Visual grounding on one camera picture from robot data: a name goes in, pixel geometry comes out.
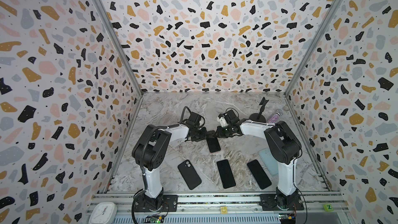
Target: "smartphone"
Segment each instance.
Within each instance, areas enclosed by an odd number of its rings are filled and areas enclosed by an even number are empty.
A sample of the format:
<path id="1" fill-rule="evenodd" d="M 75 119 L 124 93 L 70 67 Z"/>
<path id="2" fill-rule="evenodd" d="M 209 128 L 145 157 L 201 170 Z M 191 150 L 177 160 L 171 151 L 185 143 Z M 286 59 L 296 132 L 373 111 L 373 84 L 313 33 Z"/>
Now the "smartphone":
<path id="1" fill-rule="evenodd" d="M 260 187 L 260 189 L 265 189 L 271 186 L 272 183 L 270 179 L 266 175 L 266 172 L 263 170 L 257 159 L 248 162 L 247 166 L 251 174 L 253 175 L 254 179 L 256 180 L 258 186 Z"/>
<path id="2" fill-rule="evenodd" d="M 221 151 L 220 143 L 218 142 L 215 131 L 207 132 L 206 142 L 210 153 Z"/>
<path id="3" fill-rule="evenodd" d="M 234 175 L 232 174 L 231 166 L 229 166 L 228 159 L 217 162 L 218 173 L 220 173 L 222 186 L 227 189 L 236 186 Z"/>
<path id="4" fill-rule="evenodd" d="M 202 179 L 200 179 L 198 173 L 196 173 L 195 168 L 188 159 L 180 163 L 177 168 L 190 190 L 193 190 L 202 183 Z"/>

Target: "glitter bottle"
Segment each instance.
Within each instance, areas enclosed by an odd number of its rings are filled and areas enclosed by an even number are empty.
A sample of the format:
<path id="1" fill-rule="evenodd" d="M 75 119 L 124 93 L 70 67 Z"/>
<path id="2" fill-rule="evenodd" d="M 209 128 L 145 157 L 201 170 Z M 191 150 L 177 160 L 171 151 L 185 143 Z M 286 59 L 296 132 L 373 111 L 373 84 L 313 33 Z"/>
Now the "glitter bottle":
<path id="1" fill-rule="evenodd" d="M 283 114 L 281 109 L 276 110 L 275 114 L 272 115 L 267 121 L 267 123 L 276 123 L 279 120 L 279 117 L 281 117 Z"/>

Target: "patterned wall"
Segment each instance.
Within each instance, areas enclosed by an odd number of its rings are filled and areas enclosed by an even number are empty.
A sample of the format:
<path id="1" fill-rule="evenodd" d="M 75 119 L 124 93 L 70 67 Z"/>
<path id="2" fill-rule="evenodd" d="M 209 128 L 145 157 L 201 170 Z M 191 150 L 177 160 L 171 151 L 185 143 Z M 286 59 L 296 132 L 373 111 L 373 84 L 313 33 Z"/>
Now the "patterned wall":
<path id="1" fill-rule="evenodd" d="M 0 0 L 0 222 L 81 223 L 136 103 L 91 0 Z"/>
<path id="2" fill-rule="evenodd" d="M 103 0 L 143 91 L 281 92 L 333 0 Z"/>
<path id="3" fill-rule="evenodd" d="M 289 99 L 359 224 L 398 223 L 398 0 L 344 0 Z"/>

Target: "vented panel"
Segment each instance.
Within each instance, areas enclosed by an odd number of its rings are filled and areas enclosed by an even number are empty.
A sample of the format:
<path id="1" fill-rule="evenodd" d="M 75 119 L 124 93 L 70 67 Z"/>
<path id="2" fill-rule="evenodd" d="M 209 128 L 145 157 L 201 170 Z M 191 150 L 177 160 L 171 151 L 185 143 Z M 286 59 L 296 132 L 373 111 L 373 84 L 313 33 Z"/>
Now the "vented panel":
<path id="1" fill-rule="evenodd" d="M 146 223 L 142 215 L 136 215 L 138 223 Z M 116 215 L 113 223 L 133 223 L 131 215 Z M 172 214 L 163 223 L 235 223 L 235 224 L 280 224 L 278 214 Z"/>

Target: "marble surface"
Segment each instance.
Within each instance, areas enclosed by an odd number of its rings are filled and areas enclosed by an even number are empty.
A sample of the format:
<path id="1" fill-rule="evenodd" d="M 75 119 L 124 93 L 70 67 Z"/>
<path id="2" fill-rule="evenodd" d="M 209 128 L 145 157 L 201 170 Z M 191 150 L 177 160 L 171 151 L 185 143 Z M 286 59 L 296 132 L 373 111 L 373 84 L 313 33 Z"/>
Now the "marble surface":
<path id="1" fill-rule="evenodd" d="M 263 116 L 268 119 L 275 110 L 281 109 L 283 115 L 280 120 L 285 121 L 298 139 L 299 131 L 286 106 L 283 95 L 272 94 L 220 94 L 220 93 L 146 93 L 138 112 L 137 120 L 132 129 L 121 163 L 108 191 L 136 192 L 143 187 L 141 171 L 131 156 L 132 149 L 148 124 L 170 125 L 180 120 L 182 109 L 188 106 L 191 111 L 197 112 L 206 119 L 207 130 L 216 130 L 219 123 L 218 114 L 233 107 L 239 112 L 240 118 L 248 118 L 251 113 L 258 112 L 262 97 L 269 100 Z M 170 142 L 165 159 L 160 166 L 160 179 L 165 191 L 190 191 L 182 178 L 177 166 L 189 159 L 202 183 L 192 191 L 261 191 L 251 175 L 246 164 L 257 159 L 272 185 L 263 191 L 275 191 L 278 184 L 278 175 L 271 176 L 262 162 L 258 152 L 268 147 L 265 140 L 251 135 L 242 137 L 218 139 L 221 151 L 209 153 L 205 140 L 191 142 L 175 140 Z M 326 191 L 325 185 L 318 177 L 314 164 L 302 144 L 303 155 L 297 161 L 296 184 L 301 191 Z M 228 159 L 234 174 L 236 186 L 228 189 L 222 187 L 217 169 L 217 161 Z"/>

